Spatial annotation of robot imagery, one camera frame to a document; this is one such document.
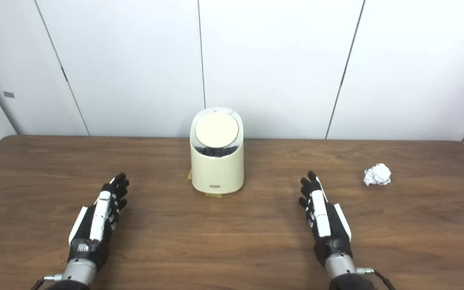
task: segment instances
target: robot finger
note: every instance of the robot finger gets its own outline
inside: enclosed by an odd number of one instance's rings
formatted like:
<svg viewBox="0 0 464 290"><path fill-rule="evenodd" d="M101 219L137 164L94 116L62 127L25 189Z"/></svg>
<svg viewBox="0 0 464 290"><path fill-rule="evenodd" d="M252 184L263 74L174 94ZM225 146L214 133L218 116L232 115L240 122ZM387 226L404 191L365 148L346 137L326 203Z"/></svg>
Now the robot finger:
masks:
<svg viewBox="0 0 464 290"><path fill-rule="evenodd" d="M304 197L305 197L306 199L309 199L309 190L308 190L308 187L302 186L302 188L300 189L300 192L302 193L302 195L304 195Z"/></svg>
<svg viewBox="0 0 464 290"><path fill-rule="evenodd" d="M122 211L127 204L128 204L128 201L125 199L118 201L118 210Z"/></svg>
<svg viewBox="0 0 464 290"><path fill-rule="evenodd" d="M306 189L309 188L309 180L307 180L307 178L302 177L302 179L300 179L300 183L301 183L302 186L305 187Z"/></svg>
<svg viewBox="0 0 464 290"><path fill-rule="evenodd" d="M307 207L307 200L303 197L298 199L298 203L305 209Z"/></svg>
<svg viewBox="0 0 464 290"><path fill-rule="evenodd" d="M114 196L113 197L116 200L121 200L128 193L128 189L126 187L129 185L129 181L127 179L125 179L123 183L125 184L124 186L118 186L114 190Z"/></svg>
<svg viewBox="0 0 464 290"><path fill-rule="evenodd" d="M114 187L117 187L117 185L123 182L123 180L125 179L126 179L126 174L124 172L121 172L117 176L112 178L112 180L110 181L110 184L112 184Z"/></svg>
<svg viewBox="0 0 464 290"><path fill-rule="evenodd" d="M309 171L309 172L307 173L307 177L308 177L309 180L311 180L311 181L317 180L316 174L315 174L314 172L312 172L312 171Z"/></svg>

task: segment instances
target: panel seam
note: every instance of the panel seam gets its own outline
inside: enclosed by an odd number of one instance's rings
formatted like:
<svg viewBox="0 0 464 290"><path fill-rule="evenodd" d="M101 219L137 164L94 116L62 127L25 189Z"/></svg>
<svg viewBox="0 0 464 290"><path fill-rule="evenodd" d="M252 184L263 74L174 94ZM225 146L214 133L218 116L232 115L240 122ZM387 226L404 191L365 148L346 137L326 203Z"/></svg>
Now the panel seam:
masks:
<svg viewBox="0 0 464 290"><path fill-rule="evenodd" d="M350 55L352 54L352 48L354 47L354 42L356 40L357 29L359 29L359 23L361 22L361 16L363 15L363 9L365 8L366 0L363 0L361 11L359 12L359 18L357 19L356 30L354 31L354 37L352 38L352 43L350 44L350 50L348 51L348 56L346 57L345 68L343 70L343 75L341 76L341 82L339 83L338 93L336 94L336 100L334 101L334 107L332 109L332 114L330 114L329 125L327 127L327 133L325 134L325 139L328 138L330 131L330 125L332 125L332 119L334 117L334 112L336 111L336 105L338 104L339 94L341 92L341 87L343 86L343 80L345 79L346 68L348 67L348 61L350 61Z"/></svg>
<svg viewBox="0 0 464 290"><path fill-rule="evenodd" d="M89 128L87 127L87 123L85 123L85 119L83 118L83 114L81 114L80 106L78 105L78 101L76 101L76 97L74 96L73 89L71 88L71 85L69 83L68 77L66 75L66 71L64 70L64 67L62 65L62 61L60 61L60 57L58 57L58 52L57 48L55 47L55 44L53 43L53 39L51 38L50 31L48 30L48 27L46 26L46 22L44 21L44 17L42 16L42 12L40 11L39 4L37 3L37 0L33 0L35 2L35 6L37 7L37 11L39 12L40 19L42 20L42 24L44 25L44 29L46 29L46 33L48 34L48 38L50 39L51 46L53 46L53 51L55 52L55 55L57 56L57 61L60 65L60 69L62 71L62 74L66 78L66 82L68 83L69 86L69 91L72 95L72 99L74 100L74 103L76 105L76 108L78 109L78 113L80 114L81 121L83 122L83 126L85 127L85 130L87 131L87 135L90 136Z"/></svg>

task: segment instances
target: robot wrist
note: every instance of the robot wrist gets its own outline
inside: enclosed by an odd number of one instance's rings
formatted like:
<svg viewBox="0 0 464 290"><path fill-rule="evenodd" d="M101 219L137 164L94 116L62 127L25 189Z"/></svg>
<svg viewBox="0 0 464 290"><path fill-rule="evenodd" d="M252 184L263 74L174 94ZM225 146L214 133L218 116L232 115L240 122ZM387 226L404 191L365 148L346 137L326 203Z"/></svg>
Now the robot wrist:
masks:
<svg viewBox="0 0 464 290"><path fill-rule="evenodd" d="M107 263L109 255L108 244L104 241L86 238L73 239L68 263L77 263L80 259L88 260L95 265L96 271L99 271Z"/></svg>

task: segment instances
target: yellow tape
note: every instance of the yellow tape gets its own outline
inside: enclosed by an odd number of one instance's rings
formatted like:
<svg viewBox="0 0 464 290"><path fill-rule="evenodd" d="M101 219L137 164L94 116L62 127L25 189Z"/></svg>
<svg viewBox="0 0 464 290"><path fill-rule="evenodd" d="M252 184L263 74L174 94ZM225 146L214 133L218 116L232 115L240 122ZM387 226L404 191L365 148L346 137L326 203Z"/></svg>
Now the yellow tape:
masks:
<svg viewBox="0 0 464 290"><path fill-rule="evenodd" d="M209 196L209 197L219 197L221 198L221 195L215 195L214 193L205 193L206 196Z"/></svg>

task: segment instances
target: black glove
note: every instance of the black glove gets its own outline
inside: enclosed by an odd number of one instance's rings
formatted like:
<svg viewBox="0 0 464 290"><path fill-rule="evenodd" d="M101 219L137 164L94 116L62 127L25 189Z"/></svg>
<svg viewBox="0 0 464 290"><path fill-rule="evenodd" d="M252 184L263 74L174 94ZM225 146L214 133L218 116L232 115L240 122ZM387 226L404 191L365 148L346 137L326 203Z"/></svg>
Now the black glove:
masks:
<svg viewBox="0 0 464 290"><path fill-rule="evenodd" d="M105 191L110 193L110 203L101 239L91 239L91 228L98 200L94 205L82 208L71 231L68 261L72 259L88 259L96 264L98 271L105 266L110 255L109 243L112 233L119 223L121 210L127 204L123 197L128 193L126 188L128 185L129 181L126 179L125 173L121 173L101 188L102 193L105 193Z"/></svg>

